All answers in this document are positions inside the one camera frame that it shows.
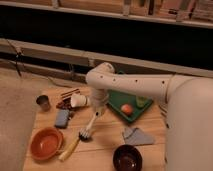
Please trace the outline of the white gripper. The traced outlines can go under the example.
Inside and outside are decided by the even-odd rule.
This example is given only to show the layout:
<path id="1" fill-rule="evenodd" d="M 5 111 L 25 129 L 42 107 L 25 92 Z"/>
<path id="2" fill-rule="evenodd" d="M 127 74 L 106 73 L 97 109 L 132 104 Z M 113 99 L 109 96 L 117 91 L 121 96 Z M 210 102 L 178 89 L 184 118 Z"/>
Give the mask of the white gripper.
<path id="1" fill-rule="evenodd" d="M 90 101 L 93 106 L 93 115 L 95 117 L 102 116 L 104 114 L 104 105 L 107 104 L 109 94 L 107 90 L 104 89 L 91 89 Z"/>

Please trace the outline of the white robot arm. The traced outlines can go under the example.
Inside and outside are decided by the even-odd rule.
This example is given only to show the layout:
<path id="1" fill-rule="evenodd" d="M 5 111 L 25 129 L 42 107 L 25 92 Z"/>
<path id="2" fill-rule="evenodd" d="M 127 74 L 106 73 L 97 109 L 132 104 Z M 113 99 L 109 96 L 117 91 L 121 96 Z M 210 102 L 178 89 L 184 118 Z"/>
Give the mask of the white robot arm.
<path id="1" fill-rule="evenodd" d="M 104 105 L 110 90 L 167 105 L 165 171 L 213 171 L 213 79 L 174 74 L 117 74 L 109 63 L 90 70 L 91 102 Z"/>

